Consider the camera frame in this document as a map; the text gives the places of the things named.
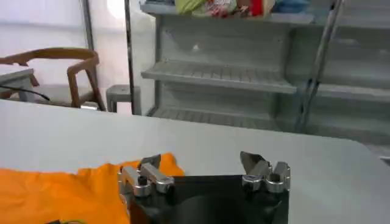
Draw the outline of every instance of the metal shelf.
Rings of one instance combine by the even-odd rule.
[[[292,86],[276,72],[183,61],[158,62],[153,68],[142,72],[142,76],[146,79],[273,93],[294,94],[297,91],[295,86]]]
[[[317,96],[376,102],[390,102],[390,89],[375,89],[323,83],[318,88]]]
[[[311,135],[346,138],[370,145],[390,145],[390,124],[386,116],[350,111],[329,112],[313,108],[307,132]]]
[[[377,1],[372,4],[348,1],[342,11],[340,26],[390,29],[390,7],[387,1]]]
[[[178,110],[173,108],[158,108],[152,117],[249,129],[278,130],[276,124],[271,119],[239,117],[199,111]]]
[[[153,4],[145,3],[140,5],[141,10],[145,13],[158,14],[158,15],[178,15],[174,5],[165,4]],[[267,17],[248,17],[238,18],[247,20],[259,20],[269,23],[289,23],[289,24],[311,24],[314,22],[314,16],[304,13],[272,13]]]

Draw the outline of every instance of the white shelving unit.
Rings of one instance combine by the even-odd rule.
[[[329,9],[327,1],[312,3]],[[155,15],[157,25],[156,64],[141,73],[155,80],[149,116],[294,130],[302,110],[298,86],[307,82],[329,25],[324,13],[195,18],[178,15],[173,5],[149,2],[141,10]],[[336,23],[340,32],[327,42],[331,63],[307,133],[353,139],[389,158],[390,7],[386,0],[354,0],[343,11]]]

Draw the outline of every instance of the shelf tier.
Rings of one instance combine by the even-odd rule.
[[[272,122],[271,119],[239,117],[200,111],[178,110],[173,108],[158,108],[152,117],[249,129],[278,130],[276,124]]]
[[[317,96],[342,99],[390,102],[390,89],[321,84]]]
[[[183,61],[161,61],[142,72],[146,79],[294,94],[295,86],[276,72]]]
[[[145,13],[157,15],[178,15],[174,5],[145,3],[140,6]],[[271,13],[267,17],[248,17],[248,20],[259,20],[269,23],[310,24],[314,22],[314,16],[304,13]]]
[[[174,5],[147,2],[141,5],[141,10],[145,13],[156,15],[178,15]],[[348,7],[346,10],[347,11],[342,14],[338,22],[342,27],[390,29],[389,8],[377,7],[368,8],[367,10],[367,6],[365,5],[365,7]],[[314,15],[307,13],[271,13],[266,17],[257,16],[244,19],[296,25],[317,24],[323,26],[326,23],[326,16],[317,18]]]

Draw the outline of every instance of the gray stool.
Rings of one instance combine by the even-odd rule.
[[[134,102],[131,102],[129,85],[113,85],[109,87],[105,96],[107,98],[107,109],[109,112],[117,112],[116,104],[118,102],[130,102],[134,103],[134,114],[142,115],[141,89],[139,86],[134,86]]]

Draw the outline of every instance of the white wall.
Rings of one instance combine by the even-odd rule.
[[[154,18],[140,11],[138,0],[130,0],[130,3],[135,85],[141,87],[142,112],[146,113],[153,104],[154,86],[140,74],[154,64]],[[128,85],[124,1],[92,0],[90,10],[94,47],[101,58],[97,68],[99,87]]]
[[[86,47],[79,0],[0,0],[0,57],[44,47]],[[32,60],[41,84],[68,83],[75,60]],[[88,84],[85,73],[79,86]]]

